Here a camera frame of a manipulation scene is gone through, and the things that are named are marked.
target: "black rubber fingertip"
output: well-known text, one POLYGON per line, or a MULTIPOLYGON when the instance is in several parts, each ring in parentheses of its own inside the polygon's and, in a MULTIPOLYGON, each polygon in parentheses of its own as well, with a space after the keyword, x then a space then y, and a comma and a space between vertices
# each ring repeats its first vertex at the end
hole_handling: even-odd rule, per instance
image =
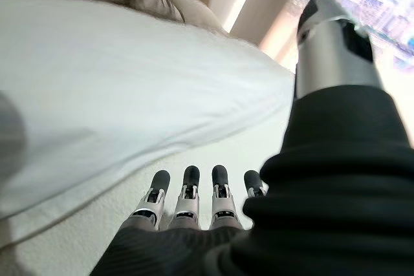
POLYGON ((257 189, 263 187, 263 183, 260 179, 260 175, 257 171, 247 171, 245 173, 245 186, 248 191, 251 187, 257 189))
POLYGON ((200 170, 195 166, 188 166, 184 172, 184 178, 182 179, 182 185, 187 186, 199 186, 200 170))
POLYGON ((167 171, 159 171, 155 174, 151 187, 154 189, 163 189, 167 193, 169 186, 169 173, 167 171))
POLYGON ((213 186, 216 184, 228 184, 227 170, 223 165, 216 165, 212 172, 213 186))

